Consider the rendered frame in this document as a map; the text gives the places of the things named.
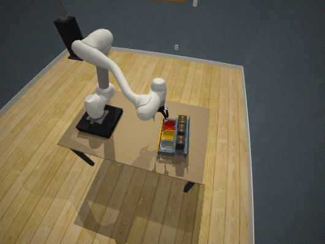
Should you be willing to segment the red open bin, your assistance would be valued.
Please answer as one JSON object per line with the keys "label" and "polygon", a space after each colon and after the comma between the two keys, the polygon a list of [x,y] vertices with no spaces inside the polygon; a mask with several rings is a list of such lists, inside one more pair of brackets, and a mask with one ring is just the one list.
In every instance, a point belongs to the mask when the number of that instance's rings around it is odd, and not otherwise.
{"label": "red open bin", "polygon": [[174,131],[175,130],[175,128],[174,128],[175,122],[176,121],[166,121],[163,126],[163,131],[165,131],[165,130],[173,130]]}

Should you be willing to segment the yellow open bin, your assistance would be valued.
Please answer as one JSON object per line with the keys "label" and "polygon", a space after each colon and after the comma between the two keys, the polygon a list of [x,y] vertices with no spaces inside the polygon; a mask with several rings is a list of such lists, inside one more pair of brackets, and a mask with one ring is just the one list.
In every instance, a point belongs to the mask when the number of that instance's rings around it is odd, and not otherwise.
{"label": "yellow open bin", "polygon": [[[162,132],[161,140],[174,140],[175,131],[173,130],[165,130]],[[166,139],[164,139],[164,137]]]}

